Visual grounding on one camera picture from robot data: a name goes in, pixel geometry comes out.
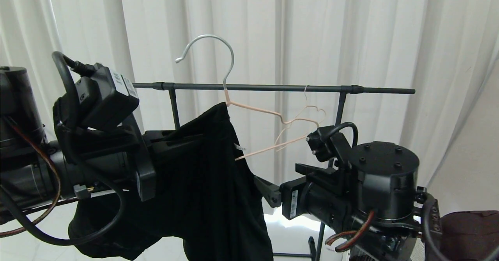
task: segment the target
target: white wall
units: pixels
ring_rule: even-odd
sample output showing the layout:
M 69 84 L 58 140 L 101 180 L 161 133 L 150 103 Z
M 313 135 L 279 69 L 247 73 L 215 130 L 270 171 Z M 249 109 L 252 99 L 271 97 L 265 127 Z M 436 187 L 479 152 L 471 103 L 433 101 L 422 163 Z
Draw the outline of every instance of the white wall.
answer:
M 429 191 L 442 215 L 499 209 L 499 62 L 435 174 Z

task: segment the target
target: black fabric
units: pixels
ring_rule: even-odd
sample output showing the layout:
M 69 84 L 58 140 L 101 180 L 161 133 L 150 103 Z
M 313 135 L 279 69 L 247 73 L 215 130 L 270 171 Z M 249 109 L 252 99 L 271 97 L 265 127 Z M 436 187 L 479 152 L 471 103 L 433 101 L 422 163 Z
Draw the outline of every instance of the black fabric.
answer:
M 203 135 L 201 146 L 157 167 L 160 194 L 140 202 L 127 192 L 125 217 L 102 238 L 78 245 L 89 256 L 134 260 L 163 236 L 184 239 L 191 261 L 269 261 L 271 240 L 262 195 L 234 143 L 239 143 L 227 107 L 220 103 L 167 136 L 168 140 Z M 107 224 L 119 207 L 116 195 L 78 203 L 70 238 Z

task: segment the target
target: hanger hook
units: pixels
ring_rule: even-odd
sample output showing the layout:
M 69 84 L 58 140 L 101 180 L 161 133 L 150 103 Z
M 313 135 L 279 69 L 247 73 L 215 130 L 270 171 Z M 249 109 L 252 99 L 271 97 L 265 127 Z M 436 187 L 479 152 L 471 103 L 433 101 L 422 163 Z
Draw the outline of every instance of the hanger hook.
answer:
M 234 67 L 234 50 L 232 50 L 232 46 L 230 46 L 230 44 L 225 41 L 225 39 L 219 37 L 219 36 L 216 36 L 216 35 L 213 35 L 213 34 L 203 34 L 203 35 L 199 35 L 198 37 L 194 38 L 194 40 L 192 40 L 189 44 L 187 44 L 186 48 L 184 49 L 184 52 L 182 53 L 182 56 L 175 59 L 175 63 L 179 63 L 181 62 L 182 60 L 184 60 L 186 58 L 186 55 L 187 55 L 187 52 L 189 51 L 189 49 L 191 48 L 191 46 L 196 43 L 196 41 L 200 40 L 200 39 L 203 39 L 203 38 L 214 38 L 214 39 L 218 39 L 220 40 L 222 43 L 224 43 L 228 50 L 230 51 L 230 68 L 228 69 L 228 72 L 227 74 L 225 75 L 225 77 L 223 78 L 223 89 L 227 89 L 227 77 L 228 75 L 230 74 L 230 72 L 232 71 L 232 68 Z

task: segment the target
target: barcode label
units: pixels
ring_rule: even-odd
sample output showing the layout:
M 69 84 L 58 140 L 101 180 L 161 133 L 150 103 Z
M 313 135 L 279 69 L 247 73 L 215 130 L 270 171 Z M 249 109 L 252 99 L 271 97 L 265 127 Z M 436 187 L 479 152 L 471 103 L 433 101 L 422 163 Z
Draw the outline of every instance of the barcode label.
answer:
M 125 81 L 126 88 L 128 89 L 128 92 L 132 97 L 139 98 L 139 95 L 137 94 L 137 91 L 135 90 L 132 81 L 130 81 L 128 78 L 125 76 L 121 75 L 121 78 L 123 78 L 123 81 Z
M 291 213 L 289 218 L 294 218 L 296 216 L 296 205 L 298 203 L 298 190 L 294 190 L 291 193 Z
M 123 82 L 123 78 L 121 77 L 121 75 L 113 71 L 111 68 L 109 68 L 109 71 L 111 72 L 111 78 L 113 78 L 114 87 L 116 87 L 116 90 L 120 94 L 128 96 L 128 90 L 126 89 L 125 82 Z

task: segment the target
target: white curtain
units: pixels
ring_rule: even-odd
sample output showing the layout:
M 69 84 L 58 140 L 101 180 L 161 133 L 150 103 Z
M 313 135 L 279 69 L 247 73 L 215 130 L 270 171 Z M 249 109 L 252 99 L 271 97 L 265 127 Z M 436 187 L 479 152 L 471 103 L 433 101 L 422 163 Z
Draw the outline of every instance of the white curtain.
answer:
M 0 64 L 28 69 L 48 129 L 64 93 L 52 51 L 101 62 L 134 82 L 221 83 L 230 56 L 220 42 L 203 39 L 188 59 L 173 62 L 200 34 L 234 48 L 229 83 L 415 88 L 414 96 L 348 96 L 343 121 L 357 124 L 360 143 L 412 149 L 421 160 L 418 183 L 426 185 L 497 57 L 499 0 L 0 0 Z M 303 93 L 230 95 L 287 119 L 305 105 Z M 173 129 L 167 92 L 140 89 L 139 96 L 143 130 Z M 338 96 L 308 94 L 328 113 L 323 125 L 333 124 Z M 178 91 L 181 123 L 223 100 L 221 92 Z M 229 112 L 247 153 L 271 146 L 282 129 L 271 115 Z M 322 119 L 314 110 L 303 116 Z M 313 130 L 297 122 L 285 140 Z M 304 141 L 248 163 L 277 184 L 298 176 L 294 163 L 318 165 Z

